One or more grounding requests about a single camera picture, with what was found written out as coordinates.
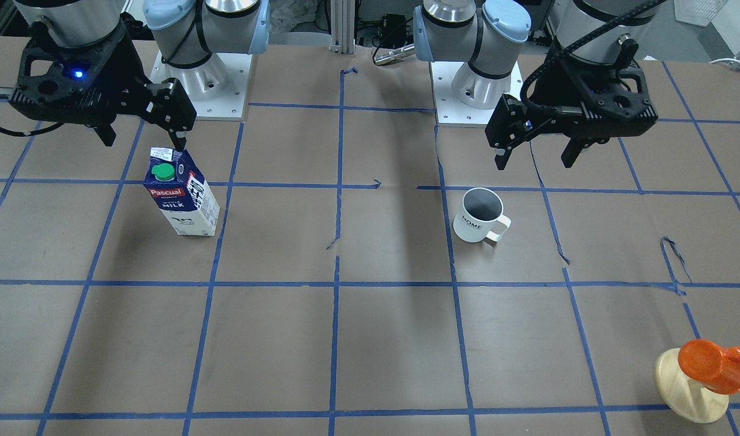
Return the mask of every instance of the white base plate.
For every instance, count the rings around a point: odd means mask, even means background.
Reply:
[[[661,354],[655,362],[655,386],[679,416],[699,424],[719,420],[728,409],[728,395],[715,394],[685,375],[677,363],[679,348]]]
[[[434,105],[437,108],[437,124],[450,127],[486,127],[489,123],[494,109],[476,110],[460,102],[451,90],[456,72],[464,62],[432,62],[432,88],[434,90]],[[512,85],[511,96],[520,98],[520,87],[523,80],[520,68],[516,62],[513,72],[510,73]]]
[[[243,121],[253,55],[237,53],[218,53],[218,55],[227,66],[227,74],[231,78],[231,83],[227,84],[227,89],[214,99],[193,100],[193,106],[198,112],[197,118],[213,121]],[[157,52],[154,67],[149,74],[149,80],[154,83],[163,82],[167,78],[160,60],[162,60],[162,54]]]

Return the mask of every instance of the orange mug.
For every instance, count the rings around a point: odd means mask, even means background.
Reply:
[[[691,340],[679,350],[680,369],[715,394],[740,391],[740,347],[722,348],[706,339]]]

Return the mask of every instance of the blue joint cap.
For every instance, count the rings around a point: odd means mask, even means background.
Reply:
[[[434,62],[432,47],[426,38],[426,27],[421,14],[421,6],[414,9],[414,44],[416,45],[416,58],[419,61]]]
[[[483,16],[502,36],[521,44],[529,39],[531,17],[523,6],[513,0],[486,0]]]
[[[249,55],[259,55],[268,49],[268,40],[270,39],[270,23],[268,16],[270,8],[268,0],[262,0],[259,12],[257,12],[257,25],[254,28],[254,34],[251,36],[251,45],[249,46]]]
[[[150,30],[163,30],[195,8],[196,0],[145,0],[144,17]]]

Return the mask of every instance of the milk carton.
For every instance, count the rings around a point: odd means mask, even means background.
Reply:
[[[214,235],[220,206],[187,150],[152,147],[144,185],[178,234]]]

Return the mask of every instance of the green cap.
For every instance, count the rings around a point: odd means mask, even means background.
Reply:
[[[160,163],[160,165],[152,167],[152,174],[154,174],[155,179],[160,182],[168,182],[169,180],[174,179],[174,176],[176,176],[176,170],[174,170],[174,166],[170,163]]]

